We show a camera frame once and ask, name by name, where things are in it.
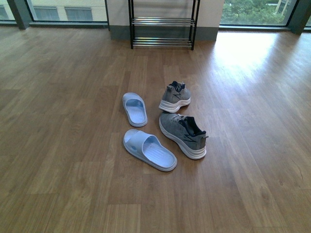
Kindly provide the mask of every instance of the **shoe rack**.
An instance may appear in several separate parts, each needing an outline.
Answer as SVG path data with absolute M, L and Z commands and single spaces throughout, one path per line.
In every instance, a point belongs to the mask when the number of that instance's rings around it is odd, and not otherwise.
M 171 17 L 135 17 L 134 0 L 128 0 L 131 48 L 133 47 L 182 47 L 194 49 L 195 33 L 199 15 L 200 0 L 193 0 L 192 13 L 189 18 Z M 186 27 L 189 36 L 185 38 L 139 37 L 135 33 L 139 26 L 172 26 Z

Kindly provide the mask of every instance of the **gray sneaker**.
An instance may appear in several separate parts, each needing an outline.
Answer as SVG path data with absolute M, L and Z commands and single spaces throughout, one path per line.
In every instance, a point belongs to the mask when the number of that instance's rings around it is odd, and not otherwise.
M 159 120 L 162 133 L 176 142 L 191 159 L 203 158 L 206 154 L 206 132 L 199 129 L 192 116 L 163 112 Z
M 181 106 L 190 104 L 190 91 L 184 83 L 172 82 L 166 87 L 159 109 L 175 113 Z

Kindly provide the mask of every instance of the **tree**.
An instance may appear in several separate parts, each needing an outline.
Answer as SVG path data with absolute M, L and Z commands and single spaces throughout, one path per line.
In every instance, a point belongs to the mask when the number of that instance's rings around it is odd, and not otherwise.
M 268 0 L 225 0 L 221 24 L 279 25 L 284 16 Z

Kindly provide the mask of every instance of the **light blue slipper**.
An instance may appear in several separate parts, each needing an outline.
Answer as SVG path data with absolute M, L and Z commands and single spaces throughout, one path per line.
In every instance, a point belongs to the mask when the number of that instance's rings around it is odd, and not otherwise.
M 147 114 L 145 103 L 142 98 L 135 93 L 125 93 L 122 98 L 130 124 L 134 127 L 142 127 L 147 124 Z
M 129 130 L 124 135 L 123 144 L 130 154 L 160 171 L 172 171 L 177 165 L 173 153 L 152 134 Z

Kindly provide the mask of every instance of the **window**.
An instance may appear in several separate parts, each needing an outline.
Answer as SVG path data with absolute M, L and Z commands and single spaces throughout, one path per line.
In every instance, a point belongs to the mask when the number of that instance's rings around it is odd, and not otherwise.
M 221 24 L 285 26 L 296 0 L 225 0 Z
M 59 21 L 59 16 L 56 7 L 34 6 L 37 20 Z
M 65 7 L 69 21 L 93 21 L 90 7 Z
M 3 5 L 0 5 L 0 20 L 9 20 L 8 14 Z
M 107 22 L 105 0 L 26 1 L 35 21 Z
M 309 18 L 308 22 L 307 22 L 307 27 L 311 27 L 311 17 Z

